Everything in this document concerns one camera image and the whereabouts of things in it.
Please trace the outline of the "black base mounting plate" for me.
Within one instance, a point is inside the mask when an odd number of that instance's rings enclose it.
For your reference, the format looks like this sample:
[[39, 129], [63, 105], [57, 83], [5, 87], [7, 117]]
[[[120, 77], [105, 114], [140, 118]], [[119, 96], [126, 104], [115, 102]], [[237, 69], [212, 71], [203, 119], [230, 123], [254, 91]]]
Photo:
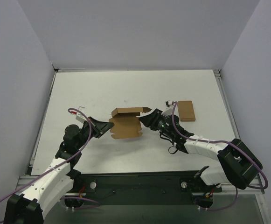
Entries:
[[73, 205], [194, 205], [211, 206], [219, 184], [206, 185], [199, 171], [117, 174], [75, 174], [65, 204]]

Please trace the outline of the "small folded cardboard box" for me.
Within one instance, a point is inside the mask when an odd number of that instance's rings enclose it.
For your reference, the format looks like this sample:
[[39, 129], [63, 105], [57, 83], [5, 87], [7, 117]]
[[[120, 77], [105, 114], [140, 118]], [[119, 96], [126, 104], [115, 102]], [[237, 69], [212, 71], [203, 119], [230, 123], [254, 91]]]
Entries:
[[177, 107], [181, 122], [195, 121], [195, 112], [192, 101], [178, 101]]

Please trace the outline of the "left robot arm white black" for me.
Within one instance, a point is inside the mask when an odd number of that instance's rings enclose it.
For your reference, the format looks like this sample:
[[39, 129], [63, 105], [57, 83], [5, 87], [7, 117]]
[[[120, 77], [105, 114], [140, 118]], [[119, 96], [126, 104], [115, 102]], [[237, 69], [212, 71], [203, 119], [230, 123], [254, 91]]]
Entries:
[[65, 128], [63, 141], [50, 163], [40, 176], [20, 195], [12, 194], [7, 201], [5, 224], [42, 224], [45, 217], [68, 192], [76, 192], [82, 186], [74, 169], [81, 157], [82, 149], [91, 138], [100, 138], [114, 123], [86, 119], [82, 127], [69, 125]]

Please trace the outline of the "aluminium frame rail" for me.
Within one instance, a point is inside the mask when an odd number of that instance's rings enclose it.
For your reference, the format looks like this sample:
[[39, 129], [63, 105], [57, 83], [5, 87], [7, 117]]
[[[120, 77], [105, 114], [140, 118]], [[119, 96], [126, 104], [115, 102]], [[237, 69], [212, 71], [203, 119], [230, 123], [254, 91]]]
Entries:
[[229, 101], [228, 101], [228, 98], [226, 95], [226, 91], [225, 91], [225, 88], [222, 83], [221, 70], [213, 70], [213, 73], [214, 73], [220, 94], [222, 96], [222, 100], [223, 100], [224, 106], [226, 108], [228, 118], [229, 118], [231, 126], [232, 126], [233, 133], [237, 139], [240, 139], [240, 134], [238, 132], [236, 122], [235, 122], [235, 119], [234, 119], [234, 116], [233, 116], [233, 113], [232, 113], [232, 110], [231, 110], [231, 107], [230, 107], [230, 104], [229, 104]]

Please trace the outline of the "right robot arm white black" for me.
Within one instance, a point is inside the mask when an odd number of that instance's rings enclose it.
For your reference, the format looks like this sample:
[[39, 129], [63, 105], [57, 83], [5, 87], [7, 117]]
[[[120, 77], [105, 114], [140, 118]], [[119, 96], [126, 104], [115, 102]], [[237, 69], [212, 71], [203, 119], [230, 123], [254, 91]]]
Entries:
[[159, 109], [139, 120], [150, 130], [158, 131], [176, 150], [219, 162], [218, 167], [207, 165], [200, 170], [198, 178], [207, 186], [231, 183], [238, 189], [246, 189], [263, 169], [256, 156], [240, 139], [228, 143], [208, 140], [186, 131], [180, 126], [177, 115], [164, 115]]

